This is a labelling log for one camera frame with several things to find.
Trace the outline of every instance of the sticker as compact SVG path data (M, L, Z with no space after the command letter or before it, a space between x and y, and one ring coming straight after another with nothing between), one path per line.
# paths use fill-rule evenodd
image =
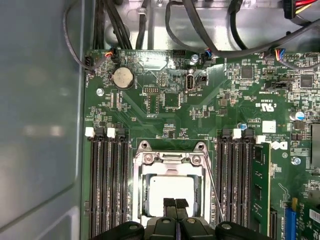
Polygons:
M276 121L262 121L262 132L266 134L275 134L276 133Z
M320 214L317 213L316 211L313 211L312 209L309 210L309 217L312 220L315 220L317 223L320 224Z
M282 142L274 141L271 143L271 147L274 150L277 150L277 149L288 150L288 142L287 141L282 141Z

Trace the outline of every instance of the screw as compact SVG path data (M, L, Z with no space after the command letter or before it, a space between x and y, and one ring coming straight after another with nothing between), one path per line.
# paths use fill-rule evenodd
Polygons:
M193 218L188 218L186 221L190 224L194 224L196 222L196 220Z
M99 97L102 97L105 94L105 91L102 88L98 88L95 92Z
M154 161L154 158L151 154L145 155L143 159L146 164L151 164Z
M222 228L226 229L226 230L230 230L231 229L231 226L229 224L222 224L221 226Z
M192 163L194 165L199 165L201 163L201 158L199 156L193 156Z
M197 63L197 62L199 62L199 56L197 55L197 54L193 54L192 56L191 56L191 62L193 62L193 63Z
M162 0L157 0L156 1L156 4L157 4L158 7L162 7L162 3L163 3Z
M299 157L293 157L292 160L291 160L291 163L293 165L300 165L301 164L301 159Z

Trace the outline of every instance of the motherboard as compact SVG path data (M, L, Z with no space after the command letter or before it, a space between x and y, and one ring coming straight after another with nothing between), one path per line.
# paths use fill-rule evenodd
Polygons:
M309 66L320 54L285 59ZM225 221L273 239L318 240L318 79L262 53L119 50L85 78L81 239L146 225L174 198L213 228L219 203Z

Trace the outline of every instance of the logo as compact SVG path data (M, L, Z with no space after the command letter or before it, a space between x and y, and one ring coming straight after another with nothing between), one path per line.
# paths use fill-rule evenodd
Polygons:
M256 103L255 106L257 108L261 108L262 112L274 112L277 104L274 103Z

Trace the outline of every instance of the blue pcie slot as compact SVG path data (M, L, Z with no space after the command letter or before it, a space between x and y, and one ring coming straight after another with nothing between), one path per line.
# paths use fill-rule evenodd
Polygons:
M296 239L296 212L292 208L285 209L285 240Z

